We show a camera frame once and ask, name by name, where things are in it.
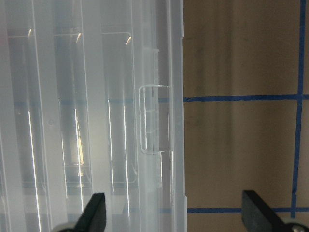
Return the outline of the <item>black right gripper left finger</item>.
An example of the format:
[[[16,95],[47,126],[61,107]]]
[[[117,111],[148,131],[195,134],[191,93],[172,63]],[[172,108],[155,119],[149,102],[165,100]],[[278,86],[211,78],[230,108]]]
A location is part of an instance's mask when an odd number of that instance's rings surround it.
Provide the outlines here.
[[[74,232],[104,232],[106,229],[106,203],[104,193],[92,195],[75,224]]]

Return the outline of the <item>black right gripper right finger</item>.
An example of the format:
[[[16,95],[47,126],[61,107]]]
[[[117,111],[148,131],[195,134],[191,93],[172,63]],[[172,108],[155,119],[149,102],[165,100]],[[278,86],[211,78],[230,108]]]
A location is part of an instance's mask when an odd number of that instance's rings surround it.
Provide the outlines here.
[[[248,232],[293,231],[293,226],[284,223],[253,190],[242,192],[241,219]]]

